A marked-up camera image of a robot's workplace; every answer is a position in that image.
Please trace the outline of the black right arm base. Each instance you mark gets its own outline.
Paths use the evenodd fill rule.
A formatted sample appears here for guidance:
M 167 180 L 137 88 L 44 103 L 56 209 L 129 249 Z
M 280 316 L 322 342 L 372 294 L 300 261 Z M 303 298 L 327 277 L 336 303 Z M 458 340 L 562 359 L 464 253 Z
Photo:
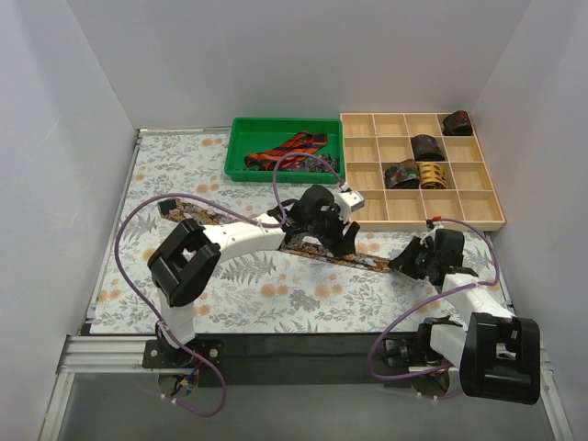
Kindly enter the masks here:
M 417 333 L 390 334 L 376 350 L 376 359 L 389 368 L 452 367 L 446 358 L 434 351 Z

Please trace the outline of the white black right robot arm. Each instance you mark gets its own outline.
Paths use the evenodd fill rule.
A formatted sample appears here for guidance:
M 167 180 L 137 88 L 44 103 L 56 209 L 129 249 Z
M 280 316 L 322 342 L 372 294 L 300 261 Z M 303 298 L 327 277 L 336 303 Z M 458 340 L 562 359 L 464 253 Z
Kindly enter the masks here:
M 457 318 L 427 318 L 415 334 L 384 345 L 392 367 L 417 361 L 456 367 L 470 397 L 531 405 L 540 395 L 540 330 L 518 318 L 488 292 L 489 284 L 463 264 L 465 237 L 437 230 L 414 236 L 388 266 L 407 277 L 426 280 L 447 294 Z

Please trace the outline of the brown cat print tie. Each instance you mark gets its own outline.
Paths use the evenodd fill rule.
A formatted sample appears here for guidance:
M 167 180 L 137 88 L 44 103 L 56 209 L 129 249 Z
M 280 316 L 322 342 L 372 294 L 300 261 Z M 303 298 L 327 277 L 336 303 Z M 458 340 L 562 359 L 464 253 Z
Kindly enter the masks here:
M 236 222 L 234 217 L 225 213 L 200 207 L 179 198 L 165 199 L 159 202 L 157 207 L 162 218 L 176 223 L 185 219 L 194 219 L 204 225 L 224 225 Z M 359 252 L 335 257 L 319 243 L 303 241 L 298 244 L 283 245 L 278 251 L 339 266 L 350 266 L 380 273 L 390 272 L 389 259 Z

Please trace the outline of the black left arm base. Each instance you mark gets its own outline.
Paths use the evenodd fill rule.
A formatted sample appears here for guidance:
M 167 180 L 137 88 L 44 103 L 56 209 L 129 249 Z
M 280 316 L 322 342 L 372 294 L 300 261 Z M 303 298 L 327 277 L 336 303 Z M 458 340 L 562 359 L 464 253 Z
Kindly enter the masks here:
M 219 368 L 223 362 L 224 343 L 217 339 L 197 338 L 187 347 Z M 173 348 L 165 340 L 146 342 L 141 366 L 143 368 L 193 368 L 197 360 L 181 348 Z

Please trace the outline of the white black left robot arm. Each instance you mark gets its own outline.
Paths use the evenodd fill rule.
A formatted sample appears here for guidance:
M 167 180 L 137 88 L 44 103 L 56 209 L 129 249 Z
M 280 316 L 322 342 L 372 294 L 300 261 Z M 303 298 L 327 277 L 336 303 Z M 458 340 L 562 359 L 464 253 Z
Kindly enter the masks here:
M 248 221 L 224 225 L 180 221 L 148 261 L 163 302 L 157 334 L 165 341 L 165 358 L 178 368 L 194 360 L 192 307 L 217 265 L 246 254 L 297 246 L 307 237 L 316 239 L 329 256 L 347 257 L 356 251 L 359 231 L 351 214 L 364 205 L 364 197 L 348 186 L 334 193 L 313 185 L 300 198 Z

